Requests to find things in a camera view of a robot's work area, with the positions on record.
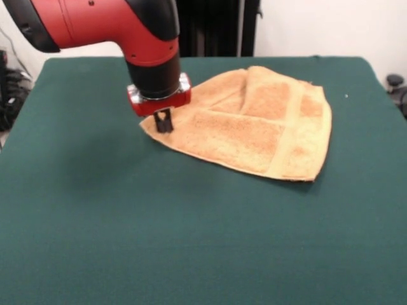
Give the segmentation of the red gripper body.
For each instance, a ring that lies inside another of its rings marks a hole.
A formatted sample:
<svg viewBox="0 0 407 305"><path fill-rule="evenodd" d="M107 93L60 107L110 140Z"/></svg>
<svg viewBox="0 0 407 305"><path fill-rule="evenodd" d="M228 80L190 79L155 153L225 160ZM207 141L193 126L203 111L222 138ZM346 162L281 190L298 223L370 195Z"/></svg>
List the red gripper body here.
<svg viewBox="0 0 407 305"><path fill-rule="evenodd" d="M178 108L190 103L192 84L185 72L180 73L178 89L168 97L143 97L135 85L127 86L127 96L131 108L139 117L151 116L164 109Z"/></svg>

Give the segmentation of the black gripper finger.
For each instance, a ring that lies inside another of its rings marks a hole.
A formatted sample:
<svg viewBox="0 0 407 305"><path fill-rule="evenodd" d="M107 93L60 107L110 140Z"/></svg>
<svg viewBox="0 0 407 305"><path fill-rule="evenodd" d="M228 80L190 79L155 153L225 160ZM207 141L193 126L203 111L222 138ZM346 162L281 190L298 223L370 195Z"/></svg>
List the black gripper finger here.
<svg viewBox="0 0 407 305"><path fill-rule="evenodd" d="M164 120L163 120L163 125L164 125L164 130L165 132L172 132L174 130L173 124L172 124L172 115L171 115L171 109L165 109L164 110Z"/></svg>
<svg viewBox="0 0 407 305"><path fill-rule="evenodd" d="M166 133L167 132L167 113L166 111L156 111L153 114L155 125L156 125L156 131L158 133Z"/></svg>

